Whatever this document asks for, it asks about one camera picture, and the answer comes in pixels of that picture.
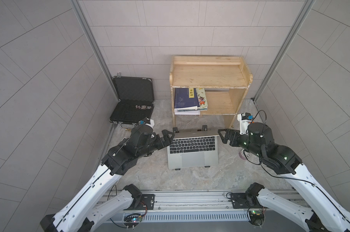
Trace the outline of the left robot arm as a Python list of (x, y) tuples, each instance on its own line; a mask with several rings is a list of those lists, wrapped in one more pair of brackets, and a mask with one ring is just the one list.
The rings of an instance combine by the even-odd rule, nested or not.
[(140, 204), (142, 192), (133, 184), (101, 205), (97, 202), (142, 157), (168, 147), (175, 133), (162, 131), (163, 136), (153, 132), (151, 125), (142, 124), (131, 130), (117, 146), (110, 148), (91, 179), (75, 197), (58, 213), (46, 215), (40, 222), (45, 232), (93, 232), (109, 218), (131, 206)]

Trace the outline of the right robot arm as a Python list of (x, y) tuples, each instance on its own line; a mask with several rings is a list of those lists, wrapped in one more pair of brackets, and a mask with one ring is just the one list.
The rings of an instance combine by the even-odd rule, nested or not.
[(252, 207), (271, 209), (306, 232), (350, 232), (350, 212), (316, 181), (292, 149), (275, 143), (266, 124), (252, 122), (246, 130), (220, 129), (218, 133), (222, 143), (257, 156), (262, 167), (273, 170), (274, 178), (286, 180), (309, 205), (300, 206), (253, 183), (246, 191)]

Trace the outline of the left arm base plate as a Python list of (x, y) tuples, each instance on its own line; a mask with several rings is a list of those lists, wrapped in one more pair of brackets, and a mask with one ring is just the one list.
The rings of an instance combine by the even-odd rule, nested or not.
[(153, 210), (155, 203), (154, 194), (143, 194), (140, 200), (134, 201), (126, 210)]

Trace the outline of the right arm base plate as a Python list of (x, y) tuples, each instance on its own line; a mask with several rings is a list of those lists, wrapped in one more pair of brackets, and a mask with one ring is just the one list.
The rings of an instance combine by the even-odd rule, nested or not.
[(226, 197), (231, 201), (233, 209), (251, 209), (261, 207), (257, 199), (246, 193), (228, 192)]

